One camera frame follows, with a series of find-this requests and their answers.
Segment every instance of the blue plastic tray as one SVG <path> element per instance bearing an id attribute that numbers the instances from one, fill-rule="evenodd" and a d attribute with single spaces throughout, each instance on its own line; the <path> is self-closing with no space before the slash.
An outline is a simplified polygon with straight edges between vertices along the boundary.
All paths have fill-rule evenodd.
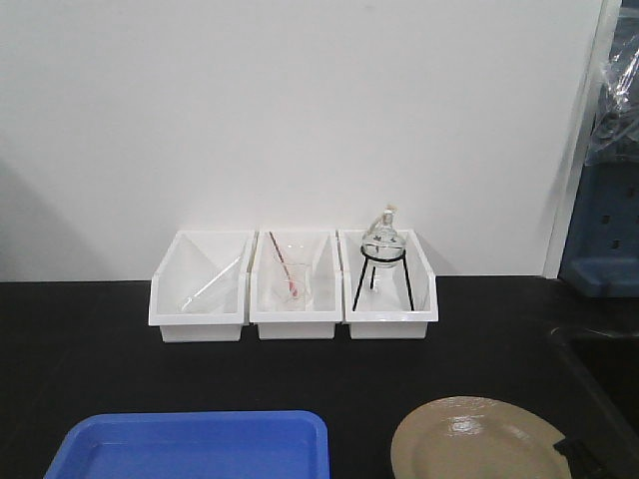
<path id="1" fill-rule="evenodd" d="M 306 411 L 105 414 L 77 424 L 45 479 L 328 479 Z"/>

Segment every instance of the tan plate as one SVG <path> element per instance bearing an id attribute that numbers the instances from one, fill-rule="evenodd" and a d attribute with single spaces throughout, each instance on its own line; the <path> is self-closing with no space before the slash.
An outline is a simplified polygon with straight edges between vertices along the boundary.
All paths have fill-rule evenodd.
<path id="1" fill-rule="evenodd" d="M 446 397 L 401 421 L 390 447 L 392 472 L 395 479 L 570 479 L 552 447 L 563 437 L 512 404 Z"/>

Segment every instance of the plastic bag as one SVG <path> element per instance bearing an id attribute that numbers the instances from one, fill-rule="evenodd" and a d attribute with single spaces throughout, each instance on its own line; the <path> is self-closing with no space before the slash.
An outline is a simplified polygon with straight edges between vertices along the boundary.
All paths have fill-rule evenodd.
<path id="1" fill-rule="evenodd" d="M 587 164 L 639 162 L 639 10 L 622 9 L 590 137 Z"/>

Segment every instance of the metal stand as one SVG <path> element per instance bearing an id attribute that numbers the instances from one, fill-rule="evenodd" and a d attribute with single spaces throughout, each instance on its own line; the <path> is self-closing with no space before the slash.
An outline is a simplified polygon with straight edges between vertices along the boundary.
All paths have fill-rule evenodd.
<path id="1" fill-rule="evenodd" d="M 355 311 L 357 308 L 357 301 L 359 300 L 359 293 L 361 292 L 361 284 L 363 283 L 363 277 L 366 275 L 366 268 L 368 267 L 368 260 L 375 262 L 397 262 L 401 260 L 403 263 L 403 272 L 406 278 L 406 289 L 408 290 L 408 301 L 410 301 L 410 310 L 415 311 L 415 306 L 412 303 L 412 288 L 410 287 L 410 278 L 408 277 L 408 265 L 406 264 L 406 251 L 401 254 L 401 256 L 394 257 L 393 259 L 379 259 L 377 257 L 373 257 L 369 254 L 366 254 L 363 250 L 363 246 L 359 249 L 361 254 L 363 254 L 364 261 L 363 267 L 361 268 L 361 275 L 359 276 L 359 284 L 357 285 L 357 292 L 355 293 L 355 301 L 352 305 L 352 310 Z M 370 289 L 372 289 L 375 281 L 375 266 L 372 267 L 372 274 L 370 275 Z"/>

